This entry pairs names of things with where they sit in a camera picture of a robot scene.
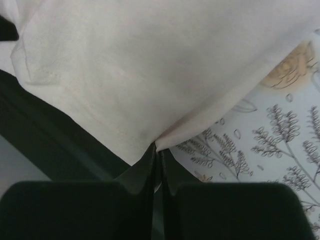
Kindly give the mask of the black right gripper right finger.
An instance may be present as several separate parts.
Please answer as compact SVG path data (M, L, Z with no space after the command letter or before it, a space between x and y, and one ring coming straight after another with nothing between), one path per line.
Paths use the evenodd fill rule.
M167 240L313 240L296 194L280 183L204 183L169 150L162 168Z

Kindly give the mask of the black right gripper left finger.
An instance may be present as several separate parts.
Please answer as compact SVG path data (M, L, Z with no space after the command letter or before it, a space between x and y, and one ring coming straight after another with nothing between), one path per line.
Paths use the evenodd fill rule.
M20 181L0 200L3 240L149 240L156 148L111 181Z

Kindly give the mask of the white green raglan t-shirt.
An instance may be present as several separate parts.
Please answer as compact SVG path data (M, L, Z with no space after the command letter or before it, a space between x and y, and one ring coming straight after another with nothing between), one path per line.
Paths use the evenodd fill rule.
M207 129L320 25L317 0L3 0L0 68L126 163Z

